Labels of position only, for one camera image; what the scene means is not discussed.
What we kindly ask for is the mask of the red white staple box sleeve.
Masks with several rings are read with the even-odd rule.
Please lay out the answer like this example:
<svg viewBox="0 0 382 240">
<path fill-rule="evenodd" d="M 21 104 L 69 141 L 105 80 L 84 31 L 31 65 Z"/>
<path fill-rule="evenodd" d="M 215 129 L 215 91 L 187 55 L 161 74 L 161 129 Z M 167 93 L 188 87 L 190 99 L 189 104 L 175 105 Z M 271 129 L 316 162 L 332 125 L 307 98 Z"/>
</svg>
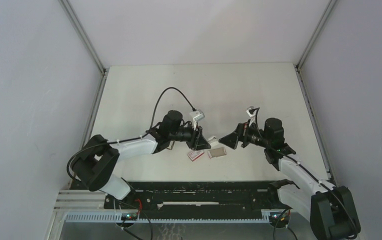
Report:
<svg viewBox="0 0 382 240">
<path fill-rule="evenodd" d="M 188 158 L 194 162 L 195 160 L 197 160 L 198 158 L 200 158 L 201 156 L 203 156 L 205 153 L 204 150 L 193 150 L 191 152 L 189 152 L 187 154 Z"/>
</svg>

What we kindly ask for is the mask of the cardboard staple box tray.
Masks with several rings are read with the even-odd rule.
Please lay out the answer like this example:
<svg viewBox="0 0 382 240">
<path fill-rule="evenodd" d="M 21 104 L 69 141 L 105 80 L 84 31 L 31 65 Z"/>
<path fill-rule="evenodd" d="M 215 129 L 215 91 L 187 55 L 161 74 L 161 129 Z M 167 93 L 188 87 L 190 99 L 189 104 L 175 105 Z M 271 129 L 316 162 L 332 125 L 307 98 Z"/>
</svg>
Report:
<svg viewBox="0 0 382 240">
<path fill-rule="evenodd" d="M 207 151 L 207 155 L 210 159 L 213 159 L 213 158 L 226 156 L 227 152 L 224 147 L 218 147 L 218 148 L 209 149 Z"/>
</svg>

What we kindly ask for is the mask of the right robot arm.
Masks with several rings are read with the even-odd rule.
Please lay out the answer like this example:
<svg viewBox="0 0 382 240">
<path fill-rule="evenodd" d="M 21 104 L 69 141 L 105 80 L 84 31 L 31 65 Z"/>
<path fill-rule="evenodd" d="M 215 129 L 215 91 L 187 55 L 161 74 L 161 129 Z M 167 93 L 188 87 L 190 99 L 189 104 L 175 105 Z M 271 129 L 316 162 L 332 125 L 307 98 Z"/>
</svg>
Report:
<svg viewBox="0 0 382 240">
<path fill-rule="evenodd" d="M 249 144 L 263 147 L 267 162 L 287 179 L 270 185 L 268 203 L 297 211 L 310 224 L 318 240 L 355 240 L 361 232 L 359 217 L 351 191 L 315 175 L 300 161 L 285 141 L 283 123 L 268 118 L 260 129 L 255 120 L 239 123 L 236 129 L 218 140 L 236 149 Z"/>
</svg>

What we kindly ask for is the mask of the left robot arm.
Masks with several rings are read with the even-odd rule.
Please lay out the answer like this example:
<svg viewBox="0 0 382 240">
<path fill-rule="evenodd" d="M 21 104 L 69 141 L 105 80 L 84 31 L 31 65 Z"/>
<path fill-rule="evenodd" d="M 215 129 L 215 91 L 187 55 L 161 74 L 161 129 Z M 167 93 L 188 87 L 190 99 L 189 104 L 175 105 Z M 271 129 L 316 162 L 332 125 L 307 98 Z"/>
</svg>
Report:
<svg viewBox="0 0 382 240">
<path fill-rule="evenodd" d="M 182 113 L 170 110 L 144 135 L 125 140 L 110 142 L 100 134 L 94 135 L 69 159 L 67 173 L 72 179 L 81 181 L 90 192 L 101 191 L 111 195 L 117 204 L 128 209 L 134 205 L 136 196 L 127 181 L 113 173 L 118 161 L 159 153 L 172 142 L 184 142 L 192 151 L 211 148 L 199 125 L 205 118 L 204 113 L 194 110 L 190 116 L 192 121 L 183 123 Z"/>
</svg>

